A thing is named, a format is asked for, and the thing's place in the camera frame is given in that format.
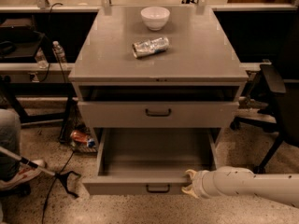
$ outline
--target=silver can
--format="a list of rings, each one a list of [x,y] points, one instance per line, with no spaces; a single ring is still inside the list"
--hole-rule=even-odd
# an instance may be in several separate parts
[[[164,36],[154,40],[135,42],[132,47],[134,56],[140,58],[166,51],[169,47],[169,40]]]

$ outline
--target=chair armrest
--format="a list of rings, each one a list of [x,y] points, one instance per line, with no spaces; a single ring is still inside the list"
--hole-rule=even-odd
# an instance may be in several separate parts
[[[262,76],[264,77],[271,92],[276,94],[282,94],[286,92],[283,79],[273,65],[261,64],[260,68]]]

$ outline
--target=jeans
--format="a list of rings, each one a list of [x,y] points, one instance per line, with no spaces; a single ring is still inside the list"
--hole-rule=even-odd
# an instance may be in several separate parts
[[[19,117],[8,110],[0,109],[0,146],[20,154],[21,123]],[[0,153],[0,179],[10,180],[18,173],[20,163]]]

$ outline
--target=reacher grabber tool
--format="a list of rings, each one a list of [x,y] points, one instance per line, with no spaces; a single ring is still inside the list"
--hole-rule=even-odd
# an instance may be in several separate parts
[[[78,177],[81,177],[80,174],[77,174],[74,171],[70,171],[68,173],[65,173],[65,174],[61,175],[61,174],[55,173],[53,171],[50,171],[50,170],[48,170],[48,169],[46,169],[44,167],[38,166],[36,163],[31,162],[31,161],[25,159],[24,157],[21,157],[21,156],[15,154],[13,152],[10,152],[9,150],[7,150],[7,149],[5,149],[3,147],[0,147],[0,152],[4,153],[4,154],[8,155],[10,158],[12,158],[12,159],[14,159],[16,161],[19,161],[19,162],[21,162],[23,164],[26,164],[26,165],[28,165],[30,167],[38,168],[40,171],[42,171],[42,172],[44,172],[44,173],[46,173],[48,175],[55,176],[61,182],[61,184],[63,185],[65,191],[68,194],[73,195],[75,198],[78,197],[78,195],[75,192],[72,192],[72,191],[68,190],[68,188],[67,188],[67,178],[69,177],[70,174],[73,174],[73,175],[76,175]]]

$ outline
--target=water bottle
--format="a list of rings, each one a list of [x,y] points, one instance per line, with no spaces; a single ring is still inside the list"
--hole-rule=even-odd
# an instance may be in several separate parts
[[[38,49],[35,58],[36,58],[37,65],[40,69],[47,69],[48,68],[49,63],[46,59],[46,56],[45,56],[42,48]]]
[[[53,41],[53,51],[57,62],[62,66],[63,69],[67,69],[67,60],[65,57],[64,48],[59,44],[58,41]]]

